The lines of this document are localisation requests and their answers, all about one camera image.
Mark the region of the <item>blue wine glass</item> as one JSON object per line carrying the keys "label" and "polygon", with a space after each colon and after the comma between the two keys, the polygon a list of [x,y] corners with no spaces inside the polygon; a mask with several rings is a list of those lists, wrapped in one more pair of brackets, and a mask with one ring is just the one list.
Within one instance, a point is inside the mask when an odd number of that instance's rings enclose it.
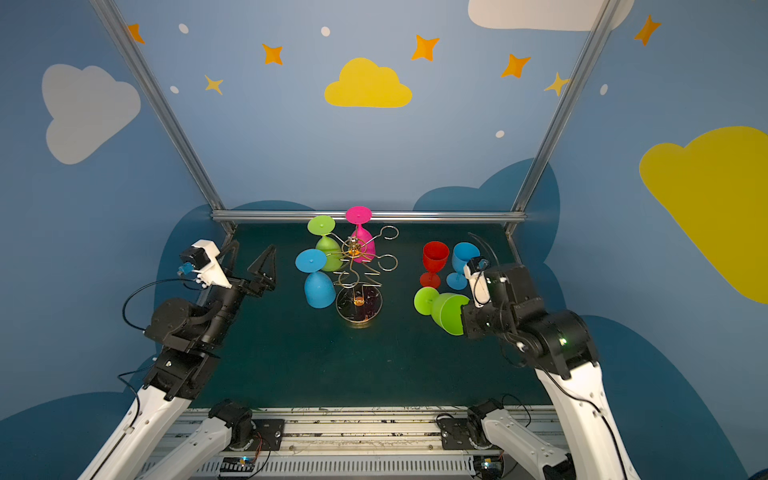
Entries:
{"label": "blue wine glass", "polygon": [[323,271],[326,262],[326,254],[318,249],[304,250],[295,259],[297,269],[307,274],[304,293],[307,303],[315,309],[327,308],[336,298],[334,284]]}
{"label": "blue wine glass", "polygon": [[470,242],[460,242],[454,246],[451,258],[453,272],[446,277],[446,283],[451,289],[461,291],[467,287],[468,279],[464,273],[465,266],[472,258],[479,255],[478,247]]}

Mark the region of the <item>red wine glass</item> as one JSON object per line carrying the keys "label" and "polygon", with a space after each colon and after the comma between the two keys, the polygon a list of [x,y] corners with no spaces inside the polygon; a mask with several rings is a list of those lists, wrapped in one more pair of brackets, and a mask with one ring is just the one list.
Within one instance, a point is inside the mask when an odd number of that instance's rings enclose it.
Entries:
{"label": "red wine glass", "polygon": [[445,267],[450,257],[449,247],[440,241],[428,242],[422,251],[422,261],[426,272],[420,276],[422,287],[437,289],[440,284],[439,272]]}

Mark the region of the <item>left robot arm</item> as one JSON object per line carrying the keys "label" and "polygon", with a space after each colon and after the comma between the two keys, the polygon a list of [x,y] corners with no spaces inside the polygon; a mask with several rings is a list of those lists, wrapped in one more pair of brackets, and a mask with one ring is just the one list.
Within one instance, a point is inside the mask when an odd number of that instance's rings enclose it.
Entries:
{"label": "left robot arm", "polygon": [[150,470],[142,469],[160,440],[198,397],[220,359],[214,351],[235,322],[247,296],[260,297],[276,287],[276,248],[269,246],[249,267],[246,278],[232,276],[219,264],[237,253],[199,240],[185,250],[178,280],[190,274],[201,285],[204,304],[172,298],[153,313],[144,335],[162,350],[149,369],[121,423],[82,473],[84,479],[187,479],[218,453],[249,447],[258,433],[249,408],[230,400],[216,404],[202,425]]}

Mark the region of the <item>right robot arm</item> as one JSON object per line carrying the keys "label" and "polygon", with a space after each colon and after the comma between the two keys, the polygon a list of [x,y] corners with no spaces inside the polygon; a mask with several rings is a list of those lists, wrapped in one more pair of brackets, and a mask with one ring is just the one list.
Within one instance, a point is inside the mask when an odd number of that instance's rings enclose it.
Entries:
{"label": "right robot arm", "polygon": [[500,448],[535,479],[637,478],[584,320],[570,310],[548,312],[522,264],[475,257],[464,271],[472,294],[461,309],[464,336],[496,336],[518,351],[549,395],[568,447],[544,441],[496,400],[470,408],[472,445]]}

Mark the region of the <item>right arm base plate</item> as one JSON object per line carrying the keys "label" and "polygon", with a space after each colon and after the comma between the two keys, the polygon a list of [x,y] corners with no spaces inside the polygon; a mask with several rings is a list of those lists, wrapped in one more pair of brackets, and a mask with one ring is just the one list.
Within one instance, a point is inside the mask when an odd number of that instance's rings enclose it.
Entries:
{"label": "right arm base plate", "polygon": [[502,448],[492,444],[482,432],[479,423],[467,418],[439,415],[435,419],[443,450],[498,450]]}

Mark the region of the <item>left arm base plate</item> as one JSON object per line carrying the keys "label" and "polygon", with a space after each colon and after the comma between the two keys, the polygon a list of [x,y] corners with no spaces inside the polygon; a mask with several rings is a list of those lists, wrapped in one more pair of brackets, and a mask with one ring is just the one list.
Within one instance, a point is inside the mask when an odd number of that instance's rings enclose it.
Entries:
{"label": "left arm base plate", "polygon": [[284,419],[251,419],[245,427],[241,451],[278,451],[281,448],[286,422]]}

